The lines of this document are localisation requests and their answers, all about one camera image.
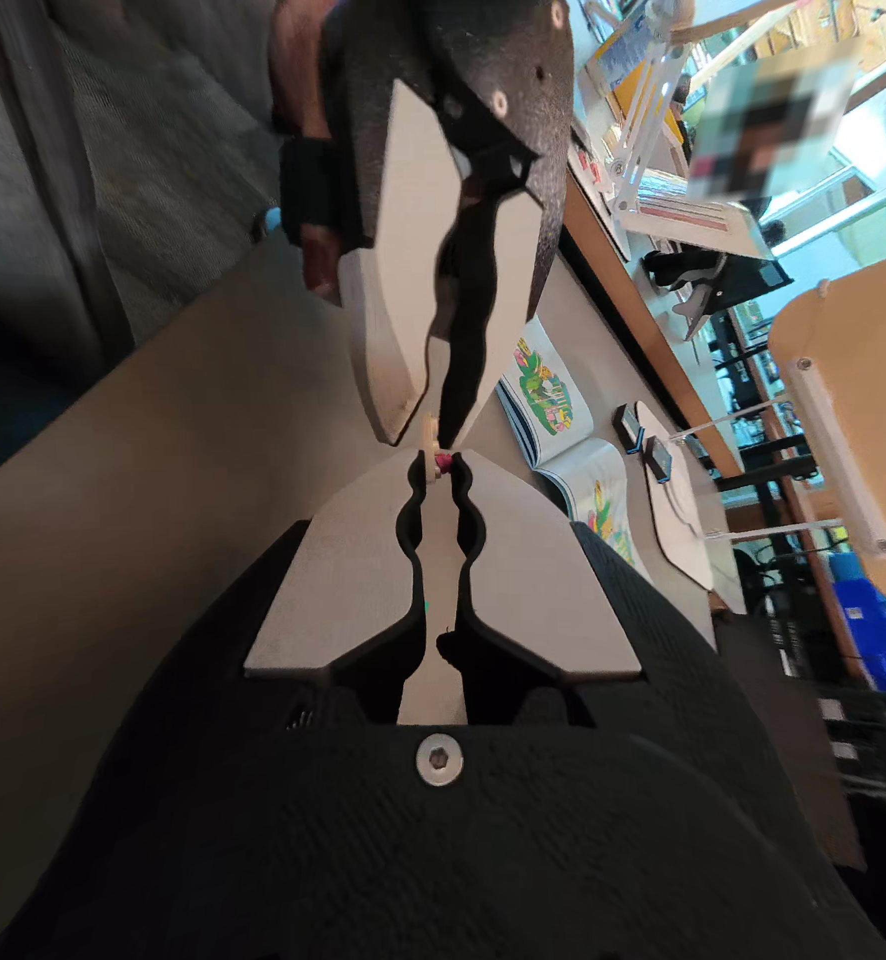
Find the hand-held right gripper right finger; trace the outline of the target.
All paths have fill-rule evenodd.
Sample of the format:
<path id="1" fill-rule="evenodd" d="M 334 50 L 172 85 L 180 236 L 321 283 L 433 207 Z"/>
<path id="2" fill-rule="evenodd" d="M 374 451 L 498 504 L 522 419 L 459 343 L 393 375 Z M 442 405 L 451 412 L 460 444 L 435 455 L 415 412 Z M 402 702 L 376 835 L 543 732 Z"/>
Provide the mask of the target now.
<path id="1" fill-rule="evenodd" d="M 534 691 L 581 717 L 576 691 L 634 682 L 641 663 L 575 526 L 535 488 L 480 454 L 452 456 L 464 556 L 452 630 L 437 641 L 460 674 L 470 724 L 511 724 Z"/>

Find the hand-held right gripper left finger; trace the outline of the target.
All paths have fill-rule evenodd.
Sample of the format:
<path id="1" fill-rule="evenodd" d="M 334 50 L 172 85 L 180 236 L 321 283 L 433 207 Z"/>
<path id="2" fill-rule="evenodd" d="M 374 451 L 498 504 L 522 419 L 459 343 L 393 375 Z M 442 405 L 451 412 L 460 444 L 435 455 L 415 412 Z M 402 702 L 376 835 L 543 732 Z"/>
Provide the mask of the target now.
<path id="1" fill-rule="evenodd" d="M 350 690 L 368 720 L 396 724 L 426 648 L 425 453 L 406 449 L 316 510 L 247 658 L 255 679 Z"/>

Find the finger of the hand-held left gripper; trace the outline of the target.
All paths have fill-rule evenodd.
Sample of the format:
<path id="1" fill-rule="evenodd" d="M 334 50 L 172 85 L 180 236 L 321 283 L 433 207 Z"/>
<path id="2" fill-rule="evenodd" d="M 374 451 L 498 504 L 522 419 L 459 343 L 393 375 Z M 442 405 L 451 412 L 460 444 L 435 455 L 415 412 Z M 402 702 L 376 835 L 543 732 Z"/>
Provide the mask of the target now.
<path id="1" fill-rule="evenodd" d="M 377 440 L 390 447 L 399 444 L 427 389 L 439 257 L 460 193 L 436 112 L 396 79 L 374 243 L 339 261 L 356 386 Z"/>
<path id="2" fill-rule="evenodd" d="M 429 338 L 449 346 L 438 404 L 438 442 L 458 449 L 495 389 L 529 314 L 543 209 L 515 189 L 461 208 L 460 185 L 429 193 L 439 234 Z"/>

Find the grey desk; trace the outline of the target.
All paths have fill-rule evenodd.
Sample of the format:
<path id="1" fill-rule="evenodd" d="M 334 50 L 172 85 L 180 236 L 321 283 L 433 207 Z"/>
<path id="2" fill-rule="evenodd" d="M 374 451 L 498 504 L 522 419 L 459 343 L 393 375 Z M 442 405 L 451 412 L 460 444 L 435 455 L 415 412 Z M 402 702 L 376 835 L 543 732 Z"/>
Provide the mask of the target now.
<path id="1" fill-rule="evenodd" d="M 734 821 L 692 762 L 586 714 L 446 729 L 249 679 L 347 476 L 316 402 L 337 311 L 256 246 L 0 469 L 0 958 L 735 958 Z"/>

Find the person's left hand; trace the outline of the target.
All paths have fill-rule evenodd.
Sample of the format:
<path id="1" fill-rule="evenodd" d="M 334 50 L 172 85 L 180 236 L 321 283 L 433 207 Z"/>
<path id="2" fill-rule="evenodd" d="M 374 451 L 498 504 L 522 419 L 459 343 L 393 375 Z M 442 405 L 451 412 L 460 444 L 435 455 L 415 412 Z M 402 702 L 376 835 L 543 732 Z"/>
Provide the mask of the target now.
<path id="1" fill-rule="evenodd" d="M 325 22 L 337 6 L 336 1 L 278 2 L 271 21 L 268 67 L 274 115 L 302 147 L 309 144 L 317 159 L 324 153 L 322 144 L 331 139 L 320 55 Z M 317 218 L 306 219 L 301 211 L 299 238 L 306 289 L 340 306 L 342 239 L 337 229 Z"/>

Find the light blue instruction booklet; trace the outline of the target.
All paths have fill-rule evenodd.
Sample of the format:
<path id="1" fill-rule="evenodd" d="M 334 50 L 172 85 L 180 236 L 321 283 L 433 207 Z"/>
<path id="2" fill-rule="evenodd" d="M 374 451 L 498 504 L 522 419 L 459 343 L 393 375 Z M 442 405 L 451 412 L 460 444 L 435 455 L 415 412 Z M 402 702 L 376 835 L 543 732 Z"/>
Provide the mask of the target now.
<path id="1" fill-rule="evenodd" d="M 525 325 L 496 392 L 528 467 L 557 490 L 569 520 L 651 581 L 631 534 L 624 459 L 595 437 L 591 409 L 538 317 Z"/>

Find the white mat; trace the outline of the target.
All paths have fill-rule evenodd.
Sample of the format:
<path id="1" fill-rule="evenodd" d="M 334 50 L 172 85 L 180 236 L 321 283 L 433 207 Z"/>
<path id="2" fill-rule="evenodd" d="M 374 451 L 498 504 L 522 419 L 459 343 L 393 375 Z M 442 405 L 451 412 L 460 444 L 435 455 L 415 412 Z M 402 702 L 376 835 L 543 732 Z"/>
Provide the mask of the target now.
<path id="1" fill-rule="evenodd" d="M 657 543 L 665 559 L 675 569 L 705 591 L 711 592 L 713 570 L 687 455 L 676 440 L 669 438 L 671 432 L 642 401 L 635 403 L 634 411 L 644 428 L 641 462 Z M 654 480 L 643 460 L 644 444 L 650 435 L 659 436 L 673 454 L 672 475 L 665 485 Z"/>

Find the white printed sheet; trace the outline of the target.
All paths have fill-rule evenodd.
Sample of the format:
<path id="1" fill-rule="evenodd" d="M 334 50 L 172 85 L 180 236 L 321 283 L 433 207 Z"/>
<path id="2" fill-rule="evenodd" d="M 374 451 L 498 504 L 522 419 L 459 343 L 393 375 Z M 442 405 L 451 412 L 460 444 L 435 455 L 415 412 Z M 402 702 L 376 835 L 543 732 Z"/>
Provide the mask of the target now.
<path id="1" fill-rule="evenodd" d="M 720 254 L 773 258 L 761 228 L 739 201 L 687 197 L 687 182 L 675 174 L 647 169 L 639 186 L 620 189 L 613 217 L 625 231 L 701 247 Z"/>

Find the black white tool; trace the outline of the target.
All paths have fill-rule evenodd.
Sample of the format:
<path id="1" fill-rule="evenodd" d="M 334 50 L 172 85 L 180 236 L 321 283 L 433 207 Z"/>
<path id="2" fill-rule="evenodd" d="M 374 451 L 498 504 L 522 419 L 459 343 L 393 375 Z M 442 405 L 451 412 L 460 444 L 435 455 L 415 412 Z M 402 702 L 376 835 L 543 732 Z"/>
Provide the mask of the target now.
<path id="1" fill-rule="evenodd" d="M 780 290 L 793 282 L 776 259 L 754 259 L 696 246 L 679 251 L 652 251 L 641 267 L 655 287 L 689 296 L 672 307 L 687 321 L 684 341 L 692 341 L 713 314 Z"/>

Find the person's grey cardigan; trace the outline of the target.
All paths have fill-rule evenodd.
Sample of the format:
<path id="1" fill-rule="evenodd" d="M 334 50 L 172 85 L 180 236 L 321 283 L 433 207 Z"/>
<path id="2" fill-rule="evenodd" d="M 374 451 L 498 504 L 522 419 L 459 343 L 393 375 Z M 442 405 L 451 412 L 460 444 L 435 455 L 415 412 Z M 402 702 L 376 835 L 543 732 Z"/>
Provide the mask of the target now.
<path id="1" fill-rule="evenodd" d="M 91 382 L 278 193 L 275 2 L 0 2 L 0 332 Z"/>

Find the blue crate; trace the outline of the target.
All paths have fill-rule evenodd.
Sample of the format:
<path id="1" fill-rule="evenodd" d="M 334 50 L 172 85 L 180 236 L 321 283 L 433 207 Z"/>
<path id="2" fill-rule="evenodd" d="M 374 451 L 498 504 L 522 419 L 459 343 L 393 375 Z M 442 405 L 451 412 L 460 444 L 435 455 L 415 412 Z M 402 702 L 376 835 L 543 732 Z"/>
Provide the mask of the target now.
<path id="1" fill-rule="evenodd" d="M 886 597 L 864 575 L 854 552 L 828 553 L 827 562 L 862 665 L 877 689 L 886 691 Z"/>

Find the light wooden panel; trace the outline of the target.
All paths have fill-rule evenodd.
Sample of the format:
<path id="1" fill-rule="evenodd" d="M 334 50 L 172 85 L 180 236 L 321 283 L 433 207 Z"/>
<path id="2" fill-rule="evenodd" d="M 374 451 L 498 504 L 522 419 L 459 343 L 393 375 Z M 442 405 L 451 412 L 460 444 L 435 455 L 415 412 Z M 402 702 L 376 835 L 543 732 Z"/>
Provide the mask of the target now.
<path id="1" fill-rule="evenodd" d="M 768 348 L 849 543 L 886 597 L 886 260 L 798 295 Z"/>

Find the person's jeans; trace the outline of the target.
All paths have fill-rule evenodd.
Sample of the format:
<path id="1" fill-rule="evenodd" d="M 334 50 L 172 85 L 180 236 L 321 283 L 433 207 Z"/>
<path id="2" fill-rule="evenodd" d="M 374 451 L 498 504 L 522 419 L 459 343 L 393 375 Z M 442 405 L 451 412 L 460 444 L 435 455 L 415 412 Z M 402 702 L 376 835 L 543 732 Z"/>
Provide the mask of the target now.
<path id="1" fill-rule="evenodd" d="M 103 324 L 85 303 L 57 295 L 0 303 L 0 467 L 134 346 L 123 311 Z"/>

